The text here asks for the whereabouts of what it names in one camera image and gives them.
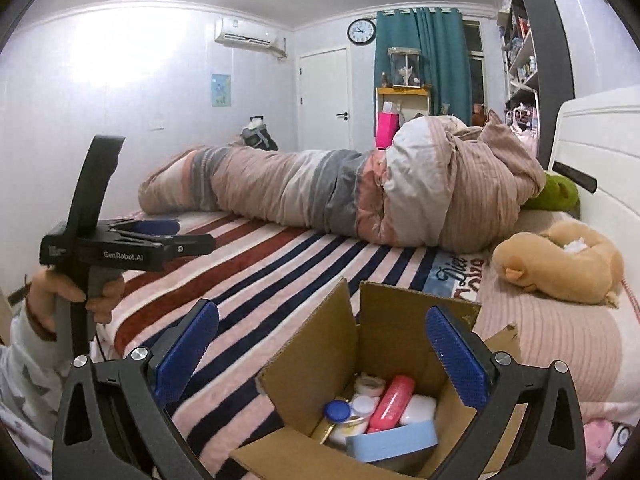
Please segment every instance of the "blue bottle cap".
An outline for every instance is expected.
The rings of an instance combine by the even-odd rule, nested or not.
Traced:
[[[351,407],[344,400],[332,400],[324,405],[326,420],[334,424],[340,424],[351,416]]]

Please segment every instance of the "teal curtain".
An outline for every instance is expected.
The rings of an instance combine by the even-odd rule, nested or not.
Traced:
[[[381,74],[390,72],[389,47],[418,48],[422,52],[424,81],[431,84],[431,113],[439,115],[440,106],[448,103],[449,114],[470,124],[471,70],[459,10],[431,12],[419,8],[411,13],[379,12],[376,22],[374,85],[379,87]]]

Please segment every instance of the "green pillow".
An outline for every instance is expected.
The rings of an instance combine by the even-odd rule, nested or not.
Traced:
[[[546,184],[538,196],[530,198],[523,209],[545,211],[571,211],[578,201],[578,188],[572,180],[562,175],[545,173]]]

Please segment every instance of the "striped bedsheet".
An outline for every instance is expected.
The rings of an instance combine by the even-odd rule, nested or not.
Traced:
[[[181,232],[212,234],[216,250],[174,261],[168,272],[126,272],[126,296],[102,336],[126,355],[152,345],[199,298],[218,305],[218,336],[168,412],[222,479],[246,474],[228,457],[233,449],[281,426],[269,399],[258,394],[255,375],[340,276],[349,282],[354,315],[362,280],[474,300],[481,279],[480,254],[377,246],[228,213],[183,214],[180,225]]]

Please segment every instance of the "poster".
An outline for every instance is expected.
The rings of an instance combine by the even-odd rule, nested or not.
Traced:
[[[231,106],[231,76],[213,74],[211,76],[211,105]]]

